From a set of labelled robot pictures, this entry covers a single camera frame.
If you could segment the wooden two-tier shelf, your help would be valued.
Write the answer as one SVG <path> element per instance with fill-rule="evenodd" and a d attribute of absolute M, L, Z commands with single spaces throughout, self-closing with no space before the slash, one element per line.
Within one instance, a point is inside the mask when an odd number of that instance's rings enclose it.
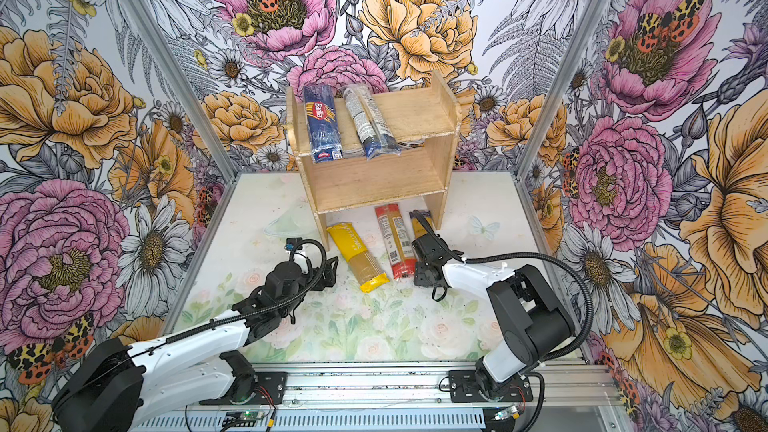
<path fill-rule="evenodd" d="M 460 136 L 461 106 L 440 73 L 432 73 L 427 87 L 374 96 L 396 140 L 422 145 L 372 160 L 355 157 L 315 163 L 305 107 L 292 88 L 285 93 L 286 136 L 324 245 L 330 213 L 415 197 L 425 200 L 434 225 L 441 227 Z"/>

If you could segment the green circuit board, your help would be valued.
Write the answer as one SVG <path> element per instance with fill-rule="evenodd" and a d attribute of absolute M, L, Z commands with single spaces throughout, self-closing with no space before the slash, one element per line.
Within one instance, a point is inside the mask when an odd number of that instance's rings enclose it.
<path fill-rule="evenodd" d="M 521 415 L 520 409 L 516 405 L 510 405 L 506 408 L 497 411 L 494 416 L 494 421 L 513 421 L 515 422 Z"/>
<path fill-rule="evenodd" d="M 267 416 L 265 411 L 233 411 L 225 415 L 222 426 L 226 427 L 253 427 L 260 424 Z"/>

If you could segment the aluminium front rail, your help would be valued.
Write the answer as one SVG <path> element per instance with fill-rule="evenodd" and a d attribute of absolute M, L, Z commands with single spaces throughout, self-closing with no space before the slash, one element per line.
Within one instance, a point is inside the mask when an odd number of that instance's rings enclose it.
<path fill-rule="evenodd" d="M 282 411 L 451 407 L 450 370 L 471 362 L 257 364 L 256 372 L 285 372 Z M 618 406 L 619 392 L 603 366 L 553 361 L 537 369 L 545 379 L 545 406 Z"/>

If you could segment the right green circuit board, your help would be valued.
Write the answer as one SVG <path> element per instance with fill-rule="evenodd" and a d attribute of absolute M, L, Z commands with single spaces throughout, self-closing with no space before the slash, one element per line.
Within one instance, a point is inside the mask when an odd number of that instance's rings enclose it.
<path fill-rule="evenodd" d="M 515 422 L 521 415 L 520 409 L 516 405 L 510 405 L 506 408 L 497 411 L 494 416 L 494 421 L 513 421 Z"/>

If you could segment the blue Barilla pasta box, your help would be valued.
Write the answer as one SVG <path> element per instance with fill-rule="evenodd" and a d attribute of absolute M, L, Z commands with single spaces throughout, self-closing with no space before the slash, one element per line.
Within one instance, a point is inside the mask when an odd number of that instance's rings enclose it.
<path fill-rule="evenodd" d="M 313 162 L 341 159 L 341 134 L 332 88 L 326 84 L 308 84 L 303 89 L 303 99 Z"/>

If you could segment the red spaghetti bag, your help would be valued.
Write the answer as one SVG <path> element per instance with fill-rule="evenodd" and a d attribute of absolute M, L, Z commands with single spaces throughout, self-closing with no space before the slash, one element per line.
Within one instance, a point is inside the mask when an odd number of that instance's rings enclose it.
<path fill-rule="evenodd" d="M 399 206 L 396 203 L 381 205 L 375 208 L 375 213 L 393 278 L 412 276 L 417 259 Z"/>

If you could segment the clear blue-end spaghetti bag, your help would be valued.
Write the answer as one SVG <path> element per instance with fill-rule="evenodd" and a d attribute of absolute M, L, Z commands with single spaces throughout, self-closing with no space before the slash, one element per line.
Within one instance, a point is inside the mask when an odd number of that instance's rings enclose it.
<path fill-rule="evenodd" d="M 349 84 L 342 97 L 352 118 L 362 151 L 367 160 L 382 155 L 401 154 L 401 147 L 365 84 Z"/>

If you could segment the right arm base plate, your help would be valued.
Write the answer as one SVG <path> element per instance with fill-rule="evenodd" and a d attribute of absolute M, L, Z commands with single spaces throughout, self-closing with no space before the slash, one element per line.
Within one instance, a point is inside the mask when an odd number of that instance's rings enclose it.
<path fill-rule="evenodd" d="M 497 382 L 483 371 L 450 370 L 448 390 L 453 403 L 529 403 L 534 400 L 529 381 L 519 374 Z"/>

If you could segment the left green circuit board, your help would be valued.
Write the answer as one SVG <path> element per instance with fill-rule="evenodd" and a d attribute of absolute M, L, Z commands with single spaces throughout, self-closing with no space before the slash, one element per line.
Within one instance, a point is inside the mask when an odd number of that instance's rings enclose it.
<path fill-rule="evenodd" d="M 253 427 L 260 424 L 267 416 L 265 411 L 233 411 L 225 415 L 222 426 L 226 427 Z"/>

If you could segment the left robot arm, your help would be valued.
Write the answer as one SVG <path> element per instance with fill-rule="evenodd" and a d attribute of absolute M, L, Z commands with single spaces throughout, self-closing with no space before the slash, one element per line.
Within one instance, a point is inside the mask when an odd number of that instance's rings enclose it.
<path fill-rule="evenodd" d="M 336 283 L 338 260 L 293 258 L 229 310 L 199 326 L 148 341 L 109 339 L 93 347 L 52 403 L 64 431 L 129 431 L 194 402 L 247 400 L 257 386 L 240 348 L 275 330 L 311 291 Z"/>

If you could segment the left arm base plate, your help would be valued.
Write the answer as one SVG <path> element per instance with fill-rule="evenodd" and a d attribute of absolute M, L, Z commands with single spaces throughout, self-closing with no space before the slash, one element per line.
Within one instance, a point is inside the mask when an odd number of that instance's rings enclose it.
<path fill-rule="evenodd" d="M 206 406 L 280 405 L 286 389 L 285 372 L 256 372 L 238 376 L 223 397 L 200 401 Z"/>

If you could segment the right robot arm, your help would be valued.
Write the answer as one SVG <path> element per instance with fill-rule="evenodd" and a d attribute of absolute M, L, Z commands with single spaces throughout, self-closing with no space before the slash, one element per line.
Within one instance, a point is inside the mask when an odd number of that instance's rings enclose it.
<path fill-rule="evenodd" d="M 586 338 L 594 306 L 584 280 L 567 263 L 538 252 L 512 252 L 467 258 L 436 233 L 420 210 L 416 221 L 414 284 L 432 290 L 440 302 L 450 290 L 468 293 L 488 303 L 502 336 L 501 342 L 478 359 L 469 385 L 487 401 L 504 398 L 511 386 L 523 387 L 523 377 L 538 364 L 569 354 Z M 534 259 L 559 267 L 576 283 L 585 299 L 580 330 L 544 275 L 527 263 L 517 268 L 509 260 Z"/>

